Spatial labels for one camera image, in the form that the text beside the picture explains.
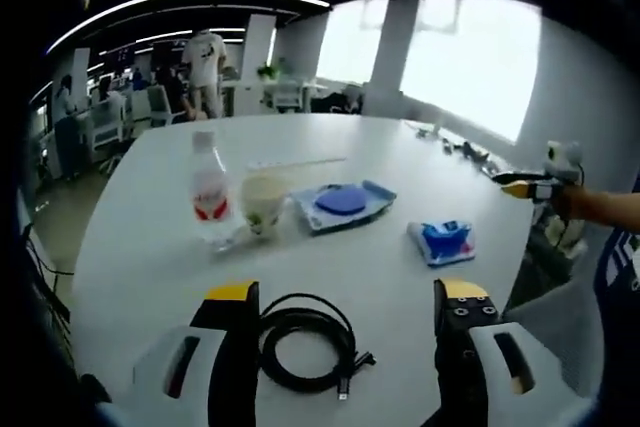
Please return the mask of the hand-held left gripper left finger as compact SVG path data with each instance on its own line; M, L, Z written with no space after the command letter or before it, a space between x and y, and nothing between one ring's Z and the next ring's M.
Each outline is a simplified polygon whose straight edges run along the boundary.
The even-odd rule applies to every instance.
M259 283L210 290L192 320L158 339L133 368L136 426L254 426Z

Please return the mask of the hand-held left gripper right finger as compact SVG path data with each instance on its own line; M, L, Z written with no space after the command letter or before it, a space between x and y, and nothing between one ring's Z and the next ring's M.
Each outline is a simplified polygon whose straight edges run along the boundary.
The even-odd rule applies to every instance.
M566 408L558 358L488 293L460 279L434 282L438 426L550 426Z

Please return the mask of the person's right hand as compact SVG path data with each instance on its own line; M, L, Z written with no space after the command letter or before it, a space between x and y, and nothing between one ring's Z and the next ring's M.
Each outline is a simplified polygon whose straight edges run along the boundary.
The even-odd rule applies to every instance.
M584 188L579 185L555 186L550 199L555 213L563 221L581 219L581 205L584 193Z

